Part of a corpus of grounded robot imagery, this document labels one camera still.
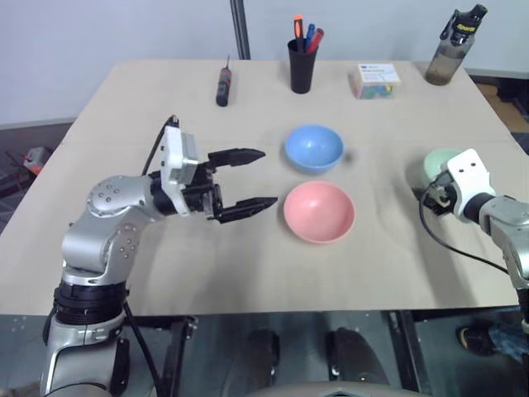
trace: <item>shoe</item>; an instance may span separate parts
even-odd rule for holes
[[[471,353],[478,356],[492,356],[496,353],[486,327],[462,327],[457,329],[456,335],[461,346]]]

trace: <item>blue bowl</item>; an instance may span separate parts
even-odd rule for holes
[[[344,154],[344,142],[331,128],[307,125],[296,128],[285,142],[292,165],[309,174],[322,174]]]

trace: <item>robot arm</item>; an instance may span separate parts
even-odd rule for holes
[[[119,395],[128,378],[128,341],[120,338],[125,318],[126,280],[141,233],[178,213],[204,212],[220,223],[248,218],[277,198],[251,198],[224,208],[213,182],[218,166],[245,165],[265,154],[252,149],[210,153],[198,163],[193,136],[174,119],[164,125],[160,171],[113,176],[88,195],[81,218],[63,240],[63,275],[45,329],[47,355],[41,395],[65,386],[92,384]]]
[[[475,222],[492,237],[503,252],[524,315],[522,327],[529,334],[529,203],[496,196],[489,173],[474,149],[451,158],[441,168],[444,172],[433,188],[444,189],[445,199],[444,203],[434,203],[434,211],[452,212],[463,222]]]

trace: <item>red pen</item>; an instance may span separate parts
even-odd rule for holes
[[[311,54],[316,50],[316,48],[320,45],[320,41],[322,41],[323,35],[323,29],[318,27],[314,32],[314,36],[312,37],[311,45],[308,47],[307,54]]]

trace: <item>pen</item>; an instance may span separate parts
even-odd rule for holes
[[[317,47],[320,45],[320,41],[322,41],[323,34],[323,29],[318,27],[314,32],[314,36],[312,37],[311,45],[308,47],[307,54],[311,54],[317,49]]]
[[[296,43],[298,45],[298,52],[303,51],[303,15],[294,15],[294,35],[296,37]]]
[[[308,47],[311,45],[312,36],[314,35],[314,29],[316,29],[316,27],[313,23],[311,23],[308,26],[307,36],[305,37],[305,52],[307,52]]]

